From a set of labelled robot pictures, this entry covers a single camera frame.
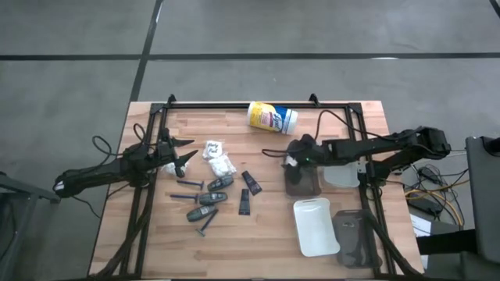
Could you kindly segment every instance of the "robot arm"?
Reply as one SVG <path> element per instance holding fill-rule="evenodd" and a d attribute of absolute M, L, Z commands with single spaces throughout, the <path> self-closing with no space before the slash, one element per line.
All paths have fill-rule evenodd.
<path fill-rule="evenodd" d="M 287 175 L 297 175 L 300 167 L 346 165 L 363 156 L 389 151 L 399 152 L 383 161 L 374 161 L 370 176 L 387 178 L 391 171 L 405 169 L 422 158 L 442 159 L 450 153 L 451 146 L 442 130 L 423 126 L 368 140 L 323 140 L 321 145 L 305 134 L 301 140 L 289 144 L 287 154 L 293 161 L 287 162 L 294 165 L 287 164 L 285 169 Z"/>
<path fill-rule="evenodd" d="M 128 181 L 131 187 L 145 187 L 150 183 L 149 173 L 153 169 L 173 162 L 176 174 L 184 177 L 180 167 L 198 151 L 177 157 L 175 147 L 190 144 L 193 140 L 176 140 L 165 129 L 164 138 L 152 153 L 147 144 L 139 143 L 125 149 L 123 156 L 105 165 L 97 165 L 85 169 L 70 169 L 55 179 L 53 190 L 60 197 L 71 197 L 81 191 L 104 184 Z"/>

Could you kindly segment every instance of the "wooden tabletop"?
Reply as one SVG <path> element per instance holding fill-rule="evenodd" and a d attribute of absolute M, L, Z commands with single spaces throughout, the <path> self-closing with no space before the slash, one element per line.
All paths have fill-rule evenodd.
<path fill-rule="evenodd" d="M 388 125 L 380 101 L 360 101 L 370 132 L 388 134 Z M 120 150 L 137 143 L 132 126 L 146 127 L 151 102 L 130 104 Z M 294 200 L 284 192 L 284 171 L 280 159 L 268 158 L 263 148 L 280 149 L 300 138 L 314 134 L 318 109 L 299 109 L 295 135 L 286 136 L 246 125 L 246 110 L 240 109 L 180 109 L 169 110 L 167 127 L 171 135 L 195 142 L 177 153 L 183 155 L 198 149 L 189 162 L 184 180 L 214 180 L 209 164 L 202 159 L 206 141 L 223 141 L 223 149 L 237 169 L 234 184 L 226 188 L 229 199 L 219 203 L 220 210 L 206 237 L 195 230 L 205 222 L 189 223 L 186 213 L 197 206 L 191 200 L 170 198 L 170 194 L 196 194 L 196 187 L 178 184 L 174 176 L 159 172 L 156 183 L 152 219 L 142 278 L 348 278 L 371 277 L 371 269 L 347 269 L 339 265 L 334 255 L 307 258 L 302 255 L 292 211 Z M 319 139 L 348 138 L 347 127 L 330 115 L 323 115 Z M 238 215 L 241 189 L 246 188 L 241 172 L 248 170 L 260 183 L 263 192 L 250 197 L 251 215 Z M 113 184 L 109 192 L 122 186 Z M 360 209 L 358 189 L 341 189 L 321 183 L 321 197 L 330 200 L 332 216 L 339 210 Z M 382 204 L 389 236 L 410 264 L 423 271 L 420 254 L 413 234 L 408 207 L 399 185 L 383 187 Z M 98 233 L 90 273 L 98 272 L 113 256 L 125 238 L 133 189 L 114 194 L 106 203 Z M 384 256 L 378 243 L 379 255 Z M 136 252 L 132 251 L 131 265 Z"/>

